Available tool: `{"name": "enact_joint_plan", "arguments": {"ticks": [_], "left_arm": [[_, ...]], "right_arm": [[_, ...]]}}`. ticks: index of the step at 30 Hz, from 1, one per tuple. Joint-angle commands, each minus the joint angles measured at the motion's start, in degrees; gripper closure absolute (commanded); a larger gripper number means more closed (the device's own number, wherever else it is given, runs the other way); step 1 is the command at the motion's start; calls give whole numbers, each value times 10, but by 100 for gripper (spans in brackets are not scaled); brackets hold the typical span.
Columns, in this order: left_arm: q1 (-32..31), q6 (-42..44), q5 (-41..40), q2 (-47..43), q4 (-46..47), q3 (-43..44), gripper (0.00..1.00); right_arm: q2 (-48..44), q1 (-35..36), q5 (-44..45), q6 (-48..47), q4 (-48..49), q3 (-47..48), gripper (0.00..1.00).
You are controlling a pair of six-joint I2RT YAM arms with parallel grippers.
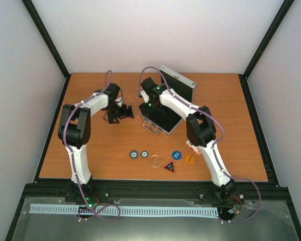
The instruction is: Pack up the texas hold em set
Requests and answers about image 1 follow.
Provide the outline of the aluminium poker case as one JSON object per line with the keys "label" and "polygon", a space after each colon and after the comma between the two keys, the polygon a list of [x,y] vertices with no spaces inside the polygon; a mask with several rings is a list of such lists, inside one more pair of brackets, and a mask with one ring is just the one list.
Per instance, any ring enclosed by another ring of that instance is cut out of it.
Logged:
{"label": "aluminium poker case", "polygon": [[[140,115],[143,117],[143,127],[153,133],[154,135],[160,132],[170,135],[174,129],[186,118],[185,114],[182,114],[180,108],[182,104],[180,101],[174,100],[171,104],[169,101],[173,99],[173,96],[167,90],[181,97],[185,102],[191,103],[195,100],[195,90],[197,83],[188,79],[187,77],[179,74],[178,72],[163,65],[159,69],[161,73],[161,84],[165,85],[165,90],[160,95],[160,102],[163,105],[163,109],[160,112],[155,112],[151,115]],[[141,87],[142,80],[139,81],[139,94],[138,96],[143,99],[144,93]]]}

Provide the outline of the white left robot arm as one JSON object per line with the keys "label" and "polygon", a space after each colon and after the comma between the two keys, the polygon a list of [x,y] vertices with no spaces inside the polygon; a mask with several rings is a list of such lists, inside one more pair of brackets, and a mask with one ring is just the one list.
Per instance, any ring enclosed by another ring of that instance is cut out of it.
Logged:
{"label": "white left robot arm", "polygon": [[68,152],[72,177],[76,184],[77,197],[89,202],[94,197],[94,189],[86,185],[92,175],[88,168],[87,143],[91,136],[91,117],[105,111],[109,124],[119,124],[124,118],[134,118],[132,106],[123,103],[121,88],[109,84],[104,90],[96,90],[90,97],[77,104],[65,104],[62,108],[58,127],[58,138]]}

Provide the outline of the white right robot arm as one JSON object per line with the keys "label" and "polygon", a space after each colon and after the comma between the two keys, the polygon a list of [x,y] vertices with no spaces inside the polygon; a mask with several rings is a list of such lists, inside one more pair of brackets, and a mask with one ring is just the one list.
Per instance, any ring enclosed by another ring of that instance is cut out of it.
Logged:
{"label": "white right robot arm", "polygon": [[231,195],[235,190],[235,182],[219,153],[216,127],[209,108],[192,104],[165,83],[158,85],[150,77],[143,80],[140,87],[139,95],[144,103],[139,109],[145,120],[160,131],[165,131],[167,126],[175,126],[175,119],[184,120],[188,141],[203,155],[212,182],[217,186],[216,193],[221,198]]}

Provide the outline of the blue white poker chip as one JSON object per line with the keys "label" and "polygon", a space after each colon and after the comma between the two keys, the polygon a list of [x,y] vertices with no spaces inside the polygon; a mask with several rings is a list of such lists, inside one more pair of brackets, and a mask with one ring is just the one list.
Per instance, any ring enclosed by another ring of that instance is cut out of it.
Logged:
{"label": "blue white poker chip", "polygon": [[136,150],[132,150],[132,151],[130,152],[130,157],[131,157],[132,159],[138,158],[138,152],[137,152]]}
{"label": "blue white poker chip", "polygon": [[142,158],[147,158],[148,157],[148,152],[147,151],[142,151],[140,155],[141,155]]}

